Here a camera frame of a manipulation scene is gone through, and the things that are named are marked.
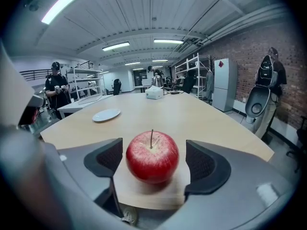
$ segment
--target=black cap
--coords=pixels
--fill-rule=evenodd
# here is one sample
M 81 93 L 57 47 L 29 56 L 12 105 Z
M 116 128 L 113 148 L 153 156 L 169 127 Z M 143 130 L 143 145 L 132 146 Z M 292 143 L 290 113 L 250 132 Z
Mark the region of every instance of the black cap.
M 51 68 L 55 68 L 56 70 L 59 70 L 59 63 L 57 61 L 53 62 Z
M 270 50 L 272 51 L 273 54 L 278 55 L 278 51 L 276 48 L 271 47 Z

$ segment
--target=ceiling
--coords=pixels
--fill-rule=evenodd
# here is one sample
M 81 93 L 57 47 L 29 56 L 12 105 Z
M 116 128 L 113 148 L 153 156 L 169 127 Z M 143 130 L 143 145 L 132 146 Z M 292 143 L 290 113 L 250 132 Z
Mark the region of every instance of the ceiling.
M 9 55 L 54 54 L 110 67 L 127 67 L 124 64 L 131 62 L 141 62 L 144 67 L 168 66 L 198 49 L 207 36 L 231 22 L 280 3 L 280 0 L 76 0 L 51 24 L 42 23 L 56 1 L 33 0 L 37 11 L 24 8 L 21 2 L 4 37 Z M 154 43 L 154 39 L 183 40 L 184 44 Z M 123 42 L 130 46 L 102 50 Z M 168 62 L 153 63 L 154 59 Z

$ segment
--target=railing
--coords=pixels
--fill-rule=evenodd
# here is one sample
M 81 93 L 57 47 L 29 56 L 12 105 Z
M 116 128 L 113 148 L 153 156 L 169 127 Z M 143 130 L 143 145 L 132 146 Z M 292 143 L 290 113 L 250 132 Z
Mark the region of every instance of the railing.
M 94 67 L 94 63 L 92 61 L 86 61 L 82 64 L 80 64 L 81 69 L 90 69 Z
M 26 81 L 44 79 L 46 76 L 51 74 L 51 69 L 41 69 L 41 70 L 30 70 L 30 71 L 20 71 L 19 73 L 24 77 Z

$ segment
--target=wooden board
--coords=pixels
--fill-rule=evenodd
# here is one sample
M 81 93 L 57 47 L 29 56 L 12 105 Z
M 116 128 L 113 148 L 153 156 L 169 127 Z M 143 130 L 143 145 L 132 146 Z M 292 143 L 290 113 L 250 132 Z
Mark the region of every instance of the wooden board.
M 100 111 L 118 108 L 118 117 L 94 123 Z M 152 186 L 129 172 L 125 154 L 130 141 L 146 130 L 158 130 L 176 142 L 180 161 L 169 184 Z M 114 175 L 119 202 L 141 208 L 172 209 L 184 202 L 184 188 L 190 183 L 185 162 L 186 140 L 198 140 L 255 154 L 268 161 L 273 151 L 232 118 L 189 94 L 146 99 L 144 93 L 116 95 L 64 118 L 41 133 L 57 149 L 77 147 L 111 138 L 123 138 L 123 159 Z

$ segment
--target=apple stem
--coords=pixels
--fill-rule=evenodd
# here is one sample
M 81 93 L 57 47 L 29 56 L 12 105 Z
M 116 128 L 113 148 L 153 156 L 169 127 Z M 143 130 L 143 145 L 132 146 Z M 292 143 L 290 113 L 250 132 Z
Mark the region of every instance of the apple stem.
M 152 129 L 152 135 L 150 136 L 150 149 L 153 148 L 153 146 L 152 146 L 153 132 L 154 132 L 154 130 Z

